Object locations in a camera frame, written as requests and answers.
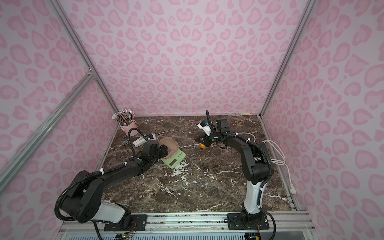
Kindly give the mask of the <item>green electronic kitchen scale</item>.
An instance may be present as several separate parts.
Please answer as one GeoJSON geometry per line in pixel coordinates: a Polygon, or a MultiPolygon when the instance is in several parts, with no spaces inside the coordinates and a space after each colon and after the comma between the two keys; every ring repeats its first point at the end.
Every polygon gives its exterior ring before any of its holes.
{"type": "Polygon", "coordinates": [[[165,163],[169,168],[176,168],[182,160],[184,160],[186,154],[182,150],[177,150],[170,157],[162,158],[162,162],[165,163]]]}

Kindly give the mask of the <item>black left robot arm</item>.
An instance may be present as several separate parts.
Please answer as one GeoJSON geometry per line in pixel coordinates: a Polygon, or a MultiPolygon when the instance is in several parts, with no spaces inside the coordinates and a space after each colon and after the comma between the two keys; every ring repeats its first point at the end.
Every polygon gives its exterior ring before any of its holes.
{"type": "Polygon", "coordinates": [[[91,222],[99,239],[102,238],[99,223],[103,223],[104,231],[121,231],[122,240],[126,235],[143,231],[146,227],[146,215],[133,215],[125,206],[112,204],[102,200],[104,192],[126,179],[142,175],[165,158],[168,147],[149,136],[144,136],[143,149],[122,164],[89,173],[79,172],[70,185],[59,195],[54,213],[57,219],[65,222],[76,221],[80,224],[91,222]]]}

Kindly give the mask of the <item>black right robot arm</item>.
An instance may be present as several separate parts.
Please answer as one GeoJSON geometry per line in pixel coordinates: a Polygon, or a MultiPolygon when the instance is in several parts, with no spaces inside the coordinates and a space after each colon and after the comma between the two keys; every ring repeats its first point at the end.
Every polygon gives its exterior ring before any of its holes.
{"type": "Polygon", "coordinates": [[[229,230],[250,230],[254,234],[246,234],[248,240],[260,240],[261,230],[268,230],[273,225],[273,240],[277,232],[277,224],[268,211],[262,207],[263,195],[270,182],[274,167],[267,146],[263,142],[257,142],[243,137],[241,133],[231,131],[228,121],[220,119],[216,125],[211,121],[209,111],[206,111],[206,121],[198,124],[198,128],[204,133],[195,141],[205,147],[213,144],[224,144],[225,147],[235,149],[241,157],[242,171],[247,180],[246,198],[240,213],[227,214],[224,223],[229,230]]]}

